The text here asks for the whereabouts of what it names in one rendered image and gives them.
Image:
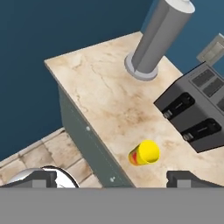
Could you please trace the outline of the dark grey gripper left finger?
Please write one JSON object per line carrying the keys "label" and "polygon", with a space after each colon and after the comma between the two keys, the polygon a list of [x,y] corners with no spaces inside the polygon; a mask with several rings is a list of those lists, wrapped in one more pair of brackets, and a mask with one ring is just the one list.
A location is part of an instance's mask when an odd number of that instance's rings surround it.
{"label": "dark grey gripper left finger", "polygon": [[34,171],[26,178],[6,184],[5,187],[56,188],[56,178],[55,171]]}

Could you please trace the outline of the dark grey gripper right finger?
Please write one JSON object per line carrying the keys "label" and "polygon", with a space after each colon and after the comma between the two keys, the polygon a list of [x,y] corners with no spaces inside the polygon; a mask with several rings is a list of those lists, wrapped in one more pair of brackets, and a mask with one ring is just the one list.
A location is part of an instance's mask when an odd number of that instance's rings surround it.
{"label": "dark grey gripper right finger", "polygon": [[166,186],[172,188],[220,187],[220,185],[198,178],[190,171],[168,171],[166,178]]}

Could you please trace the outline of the yellow cup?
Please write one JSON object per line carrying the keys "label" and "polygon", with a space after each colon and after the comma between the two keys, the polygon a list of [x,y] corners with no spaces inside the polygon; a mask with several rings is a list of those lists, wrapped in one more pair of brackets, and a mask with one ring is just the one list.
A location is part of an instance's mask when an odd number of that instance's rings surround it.
{"label": "yellow cup", "polygon": [[144,140],[129,153],[129,161],[135,166],[148,165],[156,163],[159,156],[158,145],[152,140]]}

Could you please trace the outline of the white and black round stool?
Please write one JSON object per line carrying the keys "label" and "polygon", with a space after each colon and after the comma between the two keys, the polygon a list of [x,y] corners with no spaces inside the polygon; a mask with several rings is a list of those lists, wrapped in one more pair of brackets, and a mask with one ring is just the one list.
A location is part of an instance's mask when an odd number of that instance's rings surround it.
{"label": "white and black round stool", "polygon": [[15,175],[13,178],[11,178],[6,184],[22,180],[35,171],[56,172],[57,173],[56,188],[79,188],[79,184],[77,183],[77,181],[67,171],[52,165],[43,166],[41,168],[25,169],[19,172],[17,175]]}

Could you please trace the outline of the grey cupboard door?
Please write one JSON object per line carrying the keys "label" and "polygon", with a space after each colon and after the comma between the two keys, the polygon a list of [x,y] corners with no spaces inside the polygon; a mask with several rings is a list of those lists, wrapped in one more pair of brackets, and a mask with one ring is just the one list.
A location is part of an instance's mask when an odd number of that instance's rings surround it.
{"label": "grey cupboard door", "polygon": [[[130,178],[61,87],[59,87],[59,104],[61,120],[66,132],[72,138],[102,186],[133,187],[134,184]],[[110,182],[111,177],[115,177],[114,183]]]}

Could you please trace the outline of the dark grey toaster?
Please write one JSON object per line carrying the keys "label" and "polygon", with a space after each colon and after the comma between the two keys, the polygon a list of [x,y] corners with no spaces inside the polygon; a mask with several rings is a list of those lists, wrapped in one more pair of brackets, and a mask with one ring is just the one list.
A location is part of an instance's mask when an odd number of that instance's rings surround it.
{"label": "dark grey toaster", "polygon": [[197,153],[224,146],[224,78],[206,62],[175,80],[154,105]]}

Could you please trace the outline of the grey paper towel holder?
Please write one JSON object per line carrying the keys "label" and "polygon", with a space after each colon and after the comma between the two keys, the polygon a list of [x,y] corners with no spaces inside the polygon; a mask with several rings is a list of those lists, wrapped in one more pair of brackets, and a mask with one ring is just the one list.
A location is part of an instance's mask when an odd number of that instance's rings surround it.
{"label": "grey paper towel holder", "polygon": [[125,58],[126,70],[140,81],[153,80],[158,62],[194,12],[190,0],[159,0],[136,50]]}

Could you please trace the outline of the grey wall socket plate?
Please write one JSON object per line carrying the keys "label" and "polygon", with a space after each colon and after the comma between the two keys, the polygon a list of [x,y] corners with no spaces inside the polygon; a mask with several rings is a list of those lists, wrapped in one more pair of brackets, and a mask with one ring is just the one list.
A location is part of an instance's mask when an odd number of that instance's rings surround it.
{"label": "grey wall socket plate", "polygon": [[209,66],[212,66],[223,56],[224,36],[219,33],[197,56],[197,60],[199,62],[206,62]]}

